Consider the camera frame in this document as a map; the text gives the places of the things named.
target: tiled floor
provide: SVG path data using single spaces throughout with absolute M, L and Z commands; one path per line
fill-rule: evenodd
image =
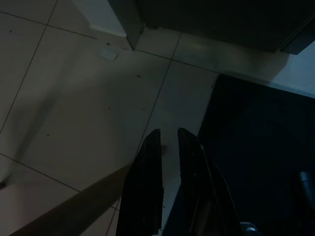
M 14 170 L 0 191 L 4 236 L 131 162 L 155 128 L 163 229 L 180 184 L 176 130 L 198 133 L 218 73 L 315 97 L 315 44 L 289 56 L 147 29 L 110 62 L 70 0 L 6 0 L 0 20 L 0 177 Z M 119 209 L 83 235 L 114 236 Z

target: black floor mat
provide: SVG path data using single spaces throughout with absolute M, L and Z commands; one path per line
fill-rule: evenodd
M 198 136 L 240 221 L 266 235 L 295 235 L 290 184 L 315 170 L 314 134 L 314 99 L 221 75 Z

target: dark doormat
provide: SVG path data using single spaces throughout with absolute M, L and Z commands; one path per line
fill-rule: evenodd
M 296 235 L 291 180 L 315 170 L 314 134 L 314 99 L 221 75 L 198 136 L 240 221 Z

